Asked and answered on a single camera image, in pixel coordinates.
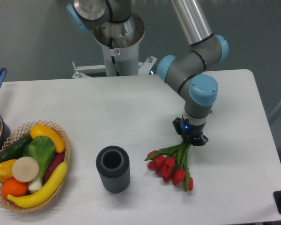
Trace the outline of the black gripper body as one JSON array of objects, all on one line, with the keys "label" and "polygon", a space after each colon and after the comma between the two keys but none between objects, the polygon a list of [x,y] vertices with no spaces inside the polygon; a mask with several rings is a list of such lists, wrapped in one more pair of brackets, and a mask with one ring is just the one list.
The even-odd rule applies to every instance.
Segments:
[{"label": "black gripper body", "polygon": [[199,141],[202,139],[203,128],[205,123],[200,125],[194,125],[190,122],[189,119],[182,117],[181,118],[181,128],[182,134],[181,137],[184,141]]}]

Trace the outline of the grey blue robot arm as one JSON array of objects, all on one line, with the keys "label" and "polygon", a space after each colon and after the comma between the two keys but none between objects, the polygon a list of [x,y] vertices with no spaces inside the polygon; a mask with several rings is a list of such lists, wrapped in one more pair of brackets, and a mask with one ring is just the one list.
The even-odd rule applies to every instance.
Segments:
[{"label": "grey blue robot arm", "polygon": [[[217,97],[218,83],[205,70],[229,53],[224,37],[215,35],[196,0],[174,0],[172,6],[191,50],[182,58],[165,56],[157,65],[159,77],[184,101],[181,118],[173,125],[186,144],[205,145],[203,128]],[[139,73],[142,19],[131,11],[129,0],[74,0],[67,13],[80,32],[92,32],[101,45],[107,76]]]}]

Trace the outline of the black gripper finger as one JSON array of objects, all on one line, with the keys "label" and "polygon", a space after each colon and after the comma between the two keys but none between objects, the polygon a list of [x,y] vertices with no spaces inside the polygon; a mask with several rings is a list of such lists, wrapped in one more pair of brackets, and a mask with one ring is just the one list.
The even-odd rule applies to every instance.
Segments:
[{"label": "black gripper finger", "polygon": [[181,118],[179,118],[179,117],[175,118],[172,123],[173,123],[176,133],[178,135],[181,135],[182,134]]},{"label": "black gripper finger", "polygon": [[191,141],[193,146],[204,146],[208,142],[208,138],[205,135],[194,137]]}]

